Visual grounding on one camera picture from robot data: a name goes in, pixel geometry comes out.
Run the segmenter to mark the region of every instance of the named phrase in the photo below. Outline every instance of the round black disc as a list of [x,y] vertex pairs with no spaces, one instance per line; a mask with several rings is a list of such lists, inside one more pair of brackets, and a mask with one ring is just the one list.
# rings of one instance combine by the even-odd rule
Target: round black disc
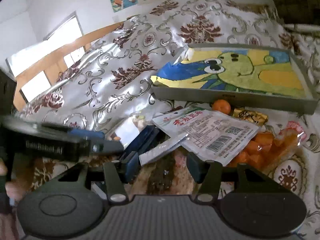
[[104,212],[101,198],[90,190],[33,192],[18,205],[18,219],[27,234],[68,237],[94,224]]
[[307,209],[295,194],[229,193],[220,211],[227,223],[254,237],[289,235],[302,225]]

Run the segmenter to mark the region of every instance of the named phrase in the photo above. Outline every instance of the cartoon drawing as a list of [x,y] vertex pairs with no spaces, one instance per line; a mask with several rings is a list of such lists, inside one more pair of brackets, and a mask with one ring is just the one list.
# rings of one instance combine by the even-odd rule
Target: cartoon drawing
[[306,96],[285,52],[215,51],[217,53],[217,57],[206,60],[166,64],[151,80],[156,85],[169,87]]

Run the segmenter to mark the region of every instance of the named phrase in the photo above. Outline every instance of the wooden headboard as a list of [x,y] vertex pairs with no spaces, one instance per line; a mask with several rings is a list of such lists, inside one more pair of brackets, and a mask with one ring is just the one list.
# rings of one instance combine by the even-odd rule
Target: wooden headboard
[[26,105],[25,100],[20,94],[20,89],[28,83],[32,78],[38,75],[41,71],[44,71],[51,85],[54,85],[59,77],[59,73],[67,70],[67,65],[64,62],[63,57],[73,52],[76,49],[85,47],[88,50],[91,47],[91,42],[105,36],[106,34],[114,31],[117,27],[122,24],[116,23],[91,33],[88,33],[79,39],[76,39],[73,43],[66,44],[55,51],[51,52],[47,56],[43,57],[32,66],[27,68],[21,74],[16,76],[17,88],[15,91],[13,104],[18,111],[21,111]]

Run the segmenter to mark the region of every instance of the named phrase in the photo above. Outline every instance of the gold wrapper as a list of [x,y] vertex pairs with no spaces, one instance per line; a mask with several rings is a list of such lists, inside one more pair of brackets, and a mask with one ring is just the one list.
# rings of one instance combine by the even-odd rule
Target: gold wrapper
[[266,114],[246,110],[244,108],[235,108],[232,116],[255,123],[258,126],[262,126],[266,121],[268,121],[268,116]]

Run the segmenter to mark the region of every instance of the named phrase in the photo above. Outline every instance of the bright window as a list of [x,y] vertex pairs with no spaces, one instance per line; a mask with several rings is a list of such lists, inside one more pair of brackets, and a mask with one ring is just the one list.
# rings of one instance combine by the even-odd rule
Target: bright window
[[[76,14],[71,14],[61,25],[59,25],[51,34],[41,43],[28,47],[12,55],[7,59],[9,67],[16,77],[28,67],[36,63],[41,58],[45,57],[54,50],[62,47],[65,44],[72,43],[82,36],[82,31],[76,17]],[[64,57],[67,67],[71,67],[84,55],[84,48],[81,47],[71,52]],[[21,91],[25,99],[30,102],[33,98],[50,88],[51,85],[42,71],[27,84]]]

